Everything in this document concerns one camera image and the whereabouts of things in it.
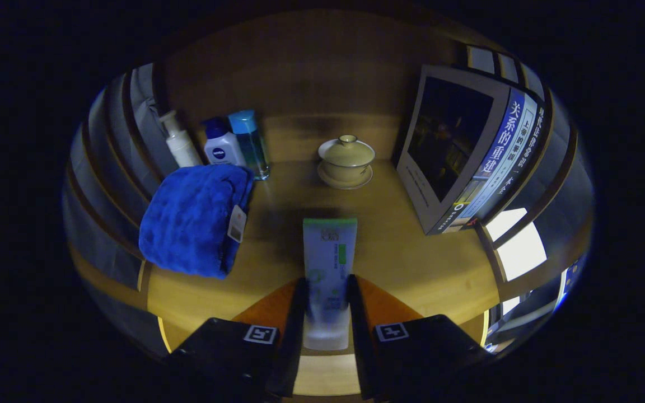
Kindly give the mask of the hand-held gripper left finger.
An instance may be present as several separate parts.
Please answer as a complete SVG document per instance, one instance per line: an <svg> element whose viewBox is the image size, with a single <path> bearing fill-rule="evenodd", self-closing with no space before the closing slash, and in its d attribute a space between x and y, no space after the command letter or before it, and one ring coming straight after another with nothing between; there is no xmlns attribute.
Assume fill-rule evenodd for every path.
<svg viewBox="0 0 645 403"><path fill-rule="evenodd" d="M291 398L303 344L308 282L251 306L243 320L209 318L167 357L199 400Z"/></svg>

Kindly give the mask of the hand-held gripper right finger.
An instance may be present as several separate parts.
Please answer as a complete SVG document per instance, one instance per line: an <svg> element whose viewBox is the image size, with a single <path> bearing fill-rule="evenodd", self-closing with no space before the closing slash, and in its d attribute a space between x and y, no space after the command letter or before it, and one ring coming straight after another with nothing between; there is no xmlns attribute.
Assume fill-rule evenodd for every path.
<svg viewBox="0 0 645 403"><path fill-rule="evenodd" d="M375 323L356 275L348 277L347 298L363 400L433 401L494 359L445 315Z"/></svg>

